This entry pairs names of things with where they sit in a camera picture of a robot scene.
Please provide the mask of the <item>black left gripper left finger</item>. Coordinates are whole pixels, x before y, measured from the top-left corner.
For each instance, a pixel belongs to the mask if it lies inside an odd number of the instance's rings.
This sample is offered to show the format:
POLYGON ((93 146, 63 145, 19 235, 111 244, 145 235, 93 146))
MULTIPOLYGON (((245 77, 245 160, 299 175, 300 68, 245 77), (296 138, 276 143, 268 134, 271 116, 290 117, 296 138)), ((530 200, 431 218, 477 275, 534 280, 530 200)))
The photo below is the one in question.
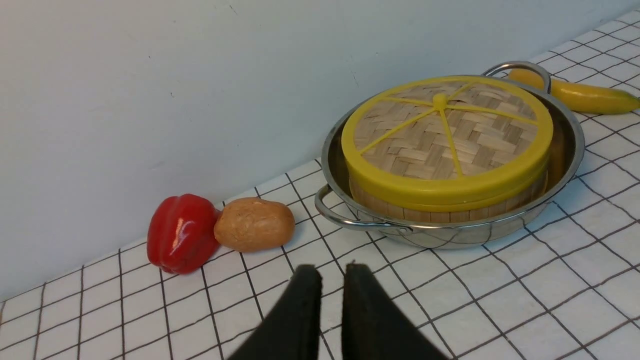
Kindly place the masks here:
POLYGON ((265 319, 229 357, 231 360, 317 360, 322 276, 299 265, 265 319))

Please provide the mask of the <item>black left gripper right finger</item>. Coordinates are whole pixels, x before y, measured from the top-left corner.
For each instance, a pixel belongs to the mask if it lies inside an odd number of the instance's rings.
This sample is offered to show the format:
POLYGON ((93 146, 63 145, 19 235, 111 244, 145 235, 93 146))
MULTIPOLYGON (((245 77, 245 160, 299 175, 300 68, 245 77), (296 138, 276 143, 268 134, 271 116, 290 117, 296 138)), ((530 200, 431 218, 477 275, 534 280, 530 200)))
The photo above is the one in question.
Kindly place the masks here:
POLYGON ((346 266, 342 301, 344 360, 446 360, 409 321, 365 264, 346 266))

